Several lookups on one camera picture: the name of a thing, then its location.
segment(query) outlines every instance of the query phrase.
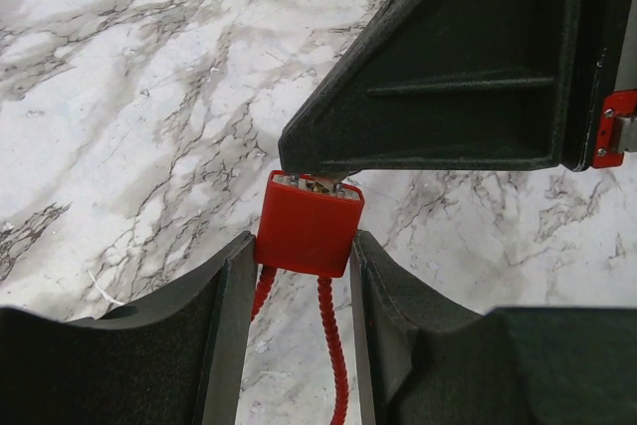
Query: red rope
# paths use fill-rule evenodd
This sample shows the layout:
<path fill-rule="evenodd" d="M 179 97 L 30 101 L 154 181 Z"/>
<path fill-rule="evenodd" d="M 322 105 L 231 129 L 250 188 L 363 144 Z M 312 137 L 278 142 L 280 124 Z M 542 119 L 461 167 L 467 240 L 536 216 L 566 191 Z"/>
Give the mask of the red rope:
<path fill-rule="evenodd" d="M 275 281 L 275 275 L 277 274 L 277 268 L 270 266 L 261 267 L 261 275 L 259 276 L 259 283 L 257 284 L 257 290 L 255 291 L 255 301 L 252 303 L 252 318 L 254 320 L 264 302 L 268 298 L 272 283 Z"/>
<path fill-rule="evenodd" d="M 331 368 L 334 371 L 336 385 L 336 403 L 330 425 L 343 425 L 347 416 L 347 400 L 349 399 L 349 385 L 347 384 L 347 367 L 342 353 L 342 345 L 338 336 L 338 325 L 334 315 L 334 304 L 331 299 L 331 279 L 318 278 L 318 306 L 320 318 L 325 330 Z"/>

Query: red bracket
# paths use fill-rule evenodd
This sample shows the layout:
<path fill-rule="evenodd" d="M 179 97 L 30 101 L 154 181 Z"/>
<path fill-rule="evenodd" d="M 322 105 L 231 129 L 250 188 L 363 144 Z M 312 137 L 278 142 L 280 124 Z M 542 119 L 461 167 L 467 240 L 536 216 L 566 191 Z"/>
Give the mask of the red bracket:
<path fill-rule="evenodd" d="M 362 192 L 342 185 L 337 197 L 276 181 L 289 178 L 273 171 L 268 180 L 255 247 L 257 263 L 297 273 L 340 278 L 364 206 Z M 299 178 L 313 181 L 311 176 Z"/>
<path fill-rule="evenodd" d="M 601 112 L 601 121 L 597 131 L 597 143 L 593 156 L 593 168 L 612 168 L 621 166 L 624 162 L 624 153 L 610 150 L 610 141 L 613 133 L 613 123 L 617 116 L 634 114 L 637 111 L 637 92 L 618 92 L 606 99 Z"/>

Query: red block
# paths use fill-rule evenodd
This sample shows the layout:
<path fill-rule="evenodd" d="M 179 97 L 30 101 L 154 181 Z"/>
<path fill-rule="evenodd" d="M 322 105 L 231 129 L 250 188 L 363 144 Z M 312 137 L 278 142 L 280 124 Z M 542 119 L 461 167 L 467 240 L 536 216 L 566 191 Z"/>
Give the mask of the red block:
<path fill-rule="evenodd" d="M 308 191 L 275 181 L 289 178 L 273 171 L 268 180 L 255 261 L 296 273 L 340 278 L 345 272 L 351 242 L 364 206 L 359 189 L 343 185 L 351 199 Z"/>

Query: marble table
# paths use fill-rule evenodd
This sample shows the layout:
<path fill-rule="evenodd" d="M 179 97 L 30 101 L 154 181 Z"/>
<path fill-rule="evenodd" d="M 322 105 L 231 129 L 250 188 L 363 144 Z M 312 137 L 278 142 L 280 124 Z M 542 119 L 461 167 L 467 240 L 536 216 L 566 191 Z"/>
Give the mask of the marble table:
<path fill-rule="evenodd" d="M 256 231 L 281 128 L 383 0 L 0 0 L 0 304 L 98 317 Z M 479 312 L 637 306 L 637 160 L 365 172 L 362 227 Z M 348 280 L 335 283 L 360 423 Z M 312 278 L 251 329 L 237 423 L 328 423 Z"/>

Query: white marble countertop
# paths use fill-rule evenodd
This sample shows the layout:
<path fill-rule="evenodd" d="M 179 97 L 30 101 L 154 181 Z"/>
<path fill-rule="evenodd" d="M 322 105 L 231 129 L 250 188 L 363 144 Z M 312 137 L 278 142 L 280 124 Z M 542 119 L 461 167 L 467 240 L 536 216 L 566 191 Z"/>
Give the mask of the white marble countertop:
<path fill-rule="evenodd" d="M 0 0 L 0 304 L 98 317 L 256 231 L 281 128 L 381 2 Z M 362 227 L 467 307 L 637 306 L 635 159 L 353 179 Z M 328 423 L 332 401 L 315 282 L 281 274 L 237 423 Z"/>

